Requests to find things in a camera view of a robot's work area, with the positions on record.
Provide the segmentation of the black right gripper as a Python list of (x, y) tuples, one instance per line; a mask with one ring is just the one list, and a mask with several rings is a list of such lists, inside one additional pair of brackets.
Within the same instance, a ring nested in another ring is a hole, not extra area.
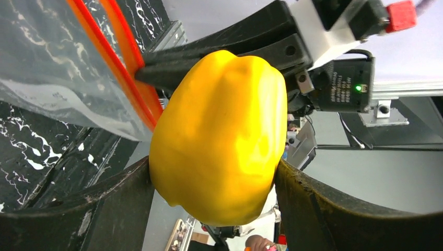
[(368, 113), (374, 85), (374, 58), (334, 60), (309, 72), (314, 90), (288, 92), (288, 113), (306, 116), (316, 111)]

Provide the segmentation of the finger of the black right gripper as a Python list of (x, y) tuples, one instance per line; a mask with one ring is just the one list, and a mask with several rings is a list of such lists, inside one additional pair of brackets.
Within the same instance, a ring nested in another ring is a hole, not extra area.
[(180, 59), (200, 59), (218, 50), (235, 55), (255, 55), (266, 60), (284, 54), (286, 38), (298, 32), (285, 1), (273, 1), (243, 20), (204, 38), (179, 47), (143, 56), (145, 65)]
[(236, 52), (231, 45), (154, 52), (144, 57), (145, 65), (134, 78), (158, 89), (174, 91), (182, 81), (203, 81), (211, 84), (212, 75), (235, 76), (250, 73), (253, 66), (273, 68), (282, 75), (298, 73), (313, 65), (308, 49), (298, 34), (289, 35), (259, 49)]

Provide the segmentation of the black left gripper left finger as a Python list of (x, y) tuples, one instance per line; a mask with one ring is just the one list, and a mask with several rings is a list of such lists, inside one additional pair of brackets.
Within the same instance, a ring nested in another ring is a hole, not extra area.
[(153, 195), (145, 157), (44, 208), (1, 214), (1, 250), (141, 250)]

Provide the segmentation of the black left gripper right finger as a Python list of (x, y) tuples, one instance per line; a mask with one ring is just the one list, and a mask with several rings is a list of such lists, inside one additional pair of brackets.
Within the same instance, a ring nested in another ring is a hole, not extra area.
[(286, 161), (275, 190), (290, 250), (442, 250), (442, 213), (415, 214), (339, 191)]

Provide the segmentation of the yellow toy bell pepper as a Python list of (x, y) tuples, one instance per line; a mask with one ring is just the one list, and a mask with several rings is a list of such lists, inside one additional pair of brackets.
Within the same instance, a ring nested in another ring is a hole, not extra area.
[(285, 80), (273, 68), (182, 81), (157, 122), (149, 172), (157, 192), (212, 226), (262, 212), (283, 155)]

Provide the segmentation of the clear zip bag orange zipper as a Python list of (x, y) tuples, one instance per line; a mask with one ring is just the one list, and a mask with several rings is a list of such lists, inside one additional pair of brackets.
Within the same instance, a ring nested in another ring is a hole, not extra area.
[(66, 1), (1, 1), (1, 101), (134, 141), (151, 138)]

